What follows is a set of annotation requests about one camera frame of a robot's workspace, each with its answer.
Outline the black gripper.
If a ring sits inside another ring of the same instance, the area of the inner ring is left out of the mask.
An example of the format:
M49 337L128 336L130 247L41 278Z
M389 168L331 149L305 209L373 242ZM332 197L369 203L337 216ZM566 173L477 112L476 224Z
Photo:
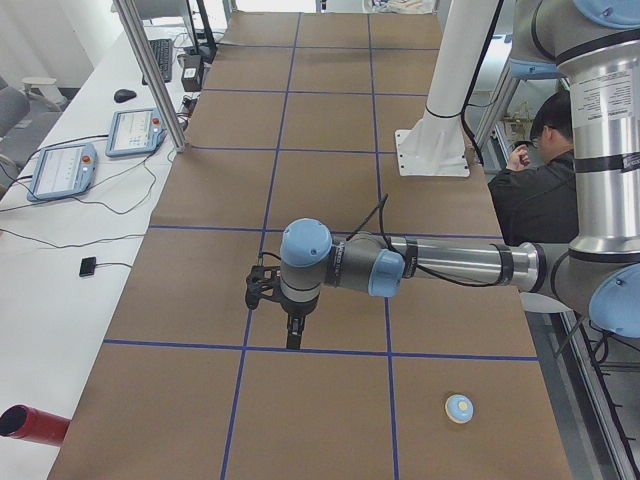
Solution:
M306 316L315 310L316 299L299 302L287 297L279 272L278 266L252 266L246 277L245 303L249 310L255 310L262 299L278 303L288 315L286 348L299 350Z

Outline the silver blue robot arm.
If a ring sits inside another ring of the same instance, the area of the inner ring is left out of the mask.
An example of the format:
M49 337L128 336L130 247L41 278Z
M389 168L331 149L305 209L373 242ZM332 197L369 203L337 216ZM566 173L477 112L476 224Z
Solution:
M578 234L567 244L457 244L372 235L335 238L303 218L283 233L280 263L257 264L245 302L287 313L290 349L323 285L394 296L403 279L470 287L512 285L557 299L601 329L639 334L639 5L635 1L520 1L514 60L546 64L570 84Z

